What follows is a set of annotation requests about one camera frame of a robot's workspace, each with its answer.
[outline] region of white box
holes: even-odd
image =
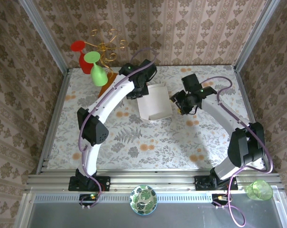
[[[165,84],[148,85],[149,95],[137,99],[140,117],[144,120],[161,120],[173,114]]]

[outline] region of green plastic cup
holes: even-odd
[[[84,60],[87,63],[93,63],[94,66],[91,69],[91,77],[92,81],[96,86],[104,86],[107,84],[108,78],[107,73],[104,69],[102,69],[101,66],[98,66],[96,62],[98,62],[100,59],[100,54],[96,51],[90,51],[86,53],[84,56]]]
[[[245,192],[252,200],[269,200],[273,195],[271,186],[264,180],[256,180],[245,188]]]

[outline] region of white arm segment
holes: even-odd
[[[239,114],[234,112],[228,105],[224,102],[222,104],[229,109],[233,114],[235,114],[244,124],[249,126],[249,120],[242,118]],[[201,102],[202,110],[208,112],[223,128],[227,131],[228,135],[231,137],[231,134],[235,131],[236,128],[244,128],[243,125],[238,123],[229,113],[227,113],[219,104],[216,97],[216,94],[207,96]],[[221,180],[225,180],[232,176],[237,170],[238,167],[234,166],[229,157],[225,158],[220,164],[214,168],[217,176]]]
[[[229,111],[235,114],[242,122],[247,126],[249,125],[249,120],[244,119],[239,114],[234,112],[228,105],[224,102],[221,102]],[[236,128],[242,129],[243,125],[238,123],[229,113],[227,113],[219,104],[216,98],[216,94],[211,94],[207,96],[201,102],[202,110],[208,112],[219,124],[227,131],[228,135],[231,137],[231,134],[235,131]]]
[[[99,101],[107,94],[109,91],[122,79],[124,79],[124,75],[117,75],[115,81],[111,84],[111,86],[102,94],[102,96],[94,102],[88,108],[88,112],[91,112],[93,108],[99,103]],[[99,109],[95,112],[94,116],[99,116],[100,122],[105,123],[109,114],[113,111],[113,109],[118,105],[118,103],[131,91],[134,90],[134,83],[126,80],[122,83],[116,90],[114,90],[109,97],[104,101],[104,103],[99,107]],[[96,162],[98,157],[98,152],[101,144],[96,144],[93,147],[88,146],[85,158],[85,169],[89,175],[93,175],[96,172]],[[79,171],[85,175],[82,165],[78,167]]]

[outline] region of damask wallpaper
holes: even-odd
[[[241,76],[287,194],[287,0],[280,2]]]
[[[12,227],[62,74],[16,1],[0,1],[0,228]]]
[[[67,65],[79,67],[70,50],[100,29],[105,42],[117,29],[128,48],[112,66],[128,62],[143,47],[157,50],[159,65],[234,64],[266,0],[34,0]],[[141,55],[141,63],[149,54]]]

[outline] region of table surface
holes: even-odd
[[[158,66],[150,84],[165,83],[169,95],[183,89],[181,78],[195,73],[201,82],[212,76],[225,76],[233,87],[221,99],[234,111],[248,118],[232,66]],[[203,86],[220,90],[229,85],[225,79],[212,79]],[[78,150],[77,110],[89,107],[98,97],[100,87],[90,75],[73,69],[61,112],[48,169],[76,169],[81,160]],[[98,169],[167,169],[212,168],[227,157],[229,137],[208,113],[180,115],[172,104],[173,116],[155,122],[142,120],[136,100],[123,99],[109,115],[105,126],[110,134],[102,144]],[[253,164],[263,168],[257,160]]]

